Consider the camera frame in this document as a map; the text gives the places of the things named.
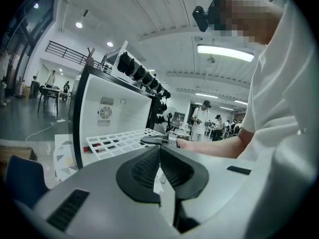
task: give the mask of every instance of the fluorescent tube light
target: fluorescent tube light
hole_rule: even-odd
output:
[[[219,108],[222,108],[222,109],[225,109],[225,110],[233,111],[233,109],[229,109],[229,108],[226,108],[226,107],[219,107]]]
[[[242,101],[238,101],[238,100],[235,100],[236,103],[240,103],[240,104],[243,104],[243,105],[248,105],[247,103],[245,102],[242,102]]]
[[[216,96],[210,96],[210,95],[205,95],[205,94],[200,94],[200,93],[196,93],[196,95],[203,96],[203,97],[209,97],[209,98],[218,98]]]
[[[233,57],[233,58],[242,59],[242,60],[245,60],[248,62],[251,62],[254,58],[254,54],[252,54],[252,53],[234,50],[234,49],[229,49],[229,48],[224,48],[224,47],[219,47],[219,46],[212,46],[212,45],[199,44],[197,46],[197,52]]]

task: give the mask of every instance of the white rack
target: white rack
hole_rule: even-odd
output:
[[[86,141],[97,158],[102,160],[121,155],[132,150],[153,146],[152,144],[144,144],[141,142],[142,137],[151,135],[160,135],[160,133],[152,129],[145,128],[130,132],[87,137]]]
[[[150,72],[149,69],[147,67],[145,67],[136,57],[134,57],[128,50],[127,50],[127,46],[128,46],[128,41],[125,41],[124,44],[120,47],[120,48],[117,48],[113,51],[111,51],[110,53],[107,53],[106,56],[112,56],[112,55],[115,55],[117,52],[118,52],[118,55],[117,55],[117,58],[114,62],[114,65],[110,64],[107,62],[107,65],[111,68],[111,75],[120,79],[120,80],[125,80],[129,83],[132,83],[133,80],[127,76],[126,74],[124,73],[121,73],[119,70],[118,70],[118,65],[119,65],[119,61],[120,61],[120,57],[121,55],[124,53],[124,52],[127,52],[128,56],[131,58],[131,59],[134,59],[134,61],[140,65],[140,66],[143,66],[143,68],[147,71],[147,72]],[[151,76],[153,78],[156,78],[152,72],[150,72]],[[164,92],[164,90],[166,90],[166,87],[162,84],[161,85],[162,89],[161,89],[161,92]]]

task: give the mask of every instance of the white cable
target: white cable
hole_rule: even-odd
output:
[[[47,128],[44,129],[44,130],[39,131],[38,133],[41,133],[41,132],[43,132],[43,131],[45,131],[45,130],[49,129],[50,127],[53,127],[53,126],[55,126],[55,125],[57,125],[57,124],[58,124],[58,122],[56,122],[55,124],[53,124],[53,125],[47,127]],[[29,139],[31,136],[36,135],[36,134],[38,134],[38,133],[33,133],[33,134],[29,135],[29,136],[25,139],[25,141],[28,141],[28,139]]]

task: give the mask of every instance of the white grid tray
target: white grid tray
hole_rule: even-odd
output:
[[[86,141],[97,158],[102,160],[121,155],[132,150],[153,146],[152,144],[141,143],[141,138],[148,135],[160,135],[160,133],[152,129],[145,128],[130,132],[87,137]]]

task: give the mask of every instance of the railing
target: railing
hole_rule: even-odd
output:
[[[85,65],[87,59],[87,56],[53,41],[49,41],[49,45],[47,46],[45,52],[52,53],[83,66]],[[94,60],[94,68],[97,69],[99,65],[100,63]],[[103,68],[101,68],[101,71],[110,74],[111,68],[104,65]]]

